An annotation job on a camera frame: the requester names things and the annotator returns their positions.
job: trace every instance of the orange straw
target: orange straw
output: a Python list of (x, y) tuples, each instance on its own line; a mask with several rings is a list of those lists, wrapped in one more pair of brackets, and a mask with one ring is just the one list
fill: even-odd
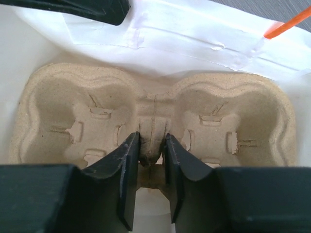
[(290, 28), (296, 26), (298, 23), (301, 23), (303, 20), (311, 16), (311, 6), (309, 6), (307, 9), (305, 9), (303, 12), (299, 13), (296, 15), (294, 18), (292, 18), (290, 21), (287, 23), (284, 23), (282, 26), (272, 30), (268, 31), (264, 37), (267, 39), (272, 39), (281, 33), (289, 30)]

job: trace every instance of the black plastic object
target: black plastic object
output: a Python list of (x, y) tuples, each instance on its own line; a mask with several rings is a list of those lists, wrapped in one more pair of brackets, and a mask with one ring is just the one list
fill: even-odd
[(212, 169), (169, 134), (164, 153), (176, 233), (311, 232), (310, 168)]
[(1, 233), (127, 233), (132, 230), (139, 133), (80, 170), (0, 166)]
[(0, 4), (69, 13), (112, 25), (120, 25), (131, 8), (128, 0), (0, 0)]

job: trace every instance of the gray surface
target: gray surface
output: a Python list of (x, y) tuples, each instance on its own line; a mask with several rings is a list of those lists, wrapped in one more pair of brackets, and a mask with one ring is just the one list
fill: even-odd
[[(248, 13), (286, 22), (311, 5), (311, 0), (211, 0)], [(298, 27), (311, 32), (311, 17)]]

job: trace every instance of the orange stick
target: orange stick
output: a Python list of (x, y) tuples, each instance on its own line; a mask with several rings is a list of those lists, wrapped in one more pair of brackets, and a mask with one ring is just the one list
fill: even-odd
[(301, 23), (303, 20), (311, 16), (311, 6), (309, 6), (307, 9), (305, 9), (303, 12), (296, 15), (294, 18), (292, 18), (290, 21), (284, 23), (282, 26), (272, 30), (271, 32), (267, 32), (264, 37), (267, 39), (272, 39), (281, 33), (289, 30), (290, 28), (296, 26), (298, 23)]

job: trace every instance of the brown molded pulp tray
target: brown molded pulp tray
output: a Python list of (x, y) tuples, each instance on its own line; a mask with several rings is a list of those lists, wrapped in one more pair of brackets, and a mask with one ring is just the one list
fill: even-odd
[(266, 78), (204, 73), (150, 94), (135, 75), (73, 64), (41, 68), (29, 79), (10, 162), (86, 167), (135, 131), (145, 164), (158, 160), (167, 133), (213, 166), (296, 164), (292, 105)]

